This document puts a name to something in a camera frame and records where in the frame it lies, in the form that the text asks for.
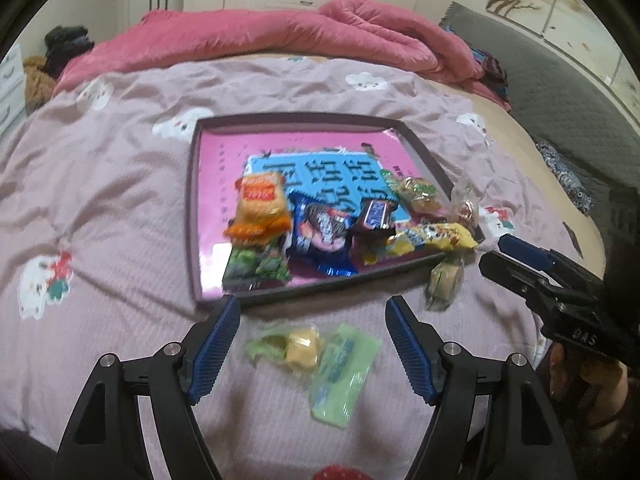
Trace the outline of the person's right hand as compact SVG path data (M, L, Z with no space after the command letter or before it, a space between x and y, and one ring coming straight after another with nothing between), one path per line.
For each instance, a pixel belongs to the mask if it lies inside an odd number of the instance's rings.
M570 370L570 352L558 342L551 345L548 357L552 399L565 401L570 393L586 387L570 409L580 434L597 444L630 435L639 423L639 381L629 374L627 365L586 356Z

